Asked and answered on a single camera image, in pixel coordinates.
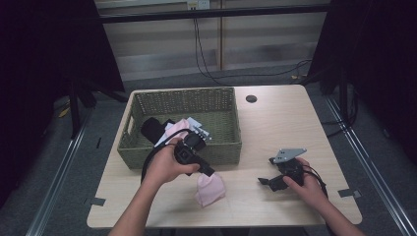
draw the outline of finger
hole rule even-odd
[[[182,139],[181,139],[181,138],[179,138],[179,137],[176,137],[176,138],[172,138],[172,139],[169,141],[169,143],[170,143],[171,145],[176,145],[176,144],[178,144],[178,142],[180,142],[180,141],[182,141]]]
[[[188,174],[188,173],[194,173],[197,172],[200,169],[200,165],[197,163],[188,164],[188,165],[179,165],[178,170],[182,174]]]
[[[286,185],[292,190],[294,190],[296,193],[299,193],[302,189],[301,186],[299,186],[294,180],[292,180],[288,176],[284,176],[282,180],[285,182]]]
[[[301,157],[296,157],[296,159],[297,159],[298,161],[300,161],[300,163],[301,163],[302,165],[308,165],[308,166],[310,166],[310,163],[309,163],[307,160],[305,160],[305,159],[303,159],[303,158],[301,158]]]

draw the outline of table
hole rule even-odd
[[[159,190],[150,210],[147,227],[255,227],[324,224],[290,189],[272,192],[258,177],[280,173],[268,162],[280,148],[306,148],[308,160],[327,184],[330,201],[354,224],[362,215],[353,197],[341,198],[346,180],[328,143],[315,109],[301,86],[236,87],[236,103],[242,137],[240,163],[214,166],[226,186],[226,197],[201,208],[194,200],[199,174],[179,176]],[[246,100],[254,95],[254,103]],[[103,206],[91,206],[88,225],[112,227],[141,182],[141,170],[130,170],[119,153],[125,111],[109,154],[96,197]]]

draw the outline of black device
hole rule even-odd
[[[269,162],[278,167],[279,175],[273,179],[258,178],[263,185],[269,185],[269,187],[275,192],[277,190],[284,190],[288,186],[283,181],[284,176],[288,176],[293,179],[298,185],[304,185],[304,173],[303,165],[295,157],[301,153],[306,152],[305,148],[283,148],[280,149],[276,157],[271,157]]]
[[[163,135],[166,123],[173,122],[171,120],[167,120],[164,124],[160,124],[157,119],[155,119],[154,117],[150,117],[147,121],[144,122],[144,125],[141,128],[141,133],[151,143],[155,145],[159,137]],[[145,179],[148,166],[150,162],[153,160],[153,157],[166,146],[166,142],[183,132],[187,132],[188,135],[184,138],[184,140],[178,142],[175,145],[174,149],[174,156],[178,163],[184,165],[198,163],[200,165],[199,172],[206,174],[208,177],[211,176],[212,173],[214,173],[214,170],[211,167],[209,167],[209,163],[197,155],[197,151],[203,149],[206,146],[206,142],[204,139],[205,134],[199,129],[197,129],[197,134],[191,131],[190,129],[182,129],[172,134],[170,137],[168,137],[165,141],[161,142],[160,145],[156,146],[150,152],[150,154],[144,162],[144,167],[142,170],[142,181]]]
[[[208,177],[214,173],[214,170],[209,167],[209,163],[196,154],[196,151],[201,150],[206,146],[206,142],[195,133],[188,134],[184,141],[178,142],[174,150],[175,159],[180,164],[198,163],[200,165],[199,172],[206,174]]]
[[[283,181],[284,176],[288,176],[291,179],[293,179],[298,185],[303,186],[304,185],[304,170],[303,165],[298,161],[297,159],[290,159],[285,162],[281,163],[274,163],[273,162],[274,157],[270,158],[269,161],[271,164],[274,164],[278,167],[279,172],[282,173],[282,175],[279,175],[273,179],[264,179],[264,178],[258,178],[261,184],[263,185],[269,185],[269,187],[275,192],[277,190],[284,190],[288,186]]]

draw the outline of hand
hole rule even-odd
[[[174,156],[176,144],[180,138],[174,138],[169,145],[161,149],[153,158],[147,171],[144,183],[151,182],[156,187],[170,182],[180,174],[194,173],[199,170],[199,164],[183,165],[177,162]]]
[[[311,168],[309,167],[309,162],[300,157],[297,157],[297,160],[300,161],[302,165],[304,165],[304,170],[311,171]],[[328,203],[328,198],[323,193],[318,180],[311,174],[304,173],[303,186],[299,186],[294,180],[292,180],[288,176],[284,176],[283,181],[288,185],[290,189],[297,193],[300,196],[300,198],[304,202],[306,202],[306,204],[308,204],[310,207],[317,209]]]

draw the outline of pink cloth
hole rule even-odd
[[[223,180],[213,173],[210,177],[200,175],[197,180],[197,194],[195,199],[202,207],[207,207],[226,196]]]
[[[165,131],[165,135],[166,137],[170,137],[176,131],[179,131],[182,129],[190,129],[190,123],[188,123],[186,119],[181,119],[180,121],[175,123],[171,128]],[[187,135],[188,135],[188,132],[181,132],[178,135],[174,136],[173,138],[179,137],[181,139],[184,139]]]

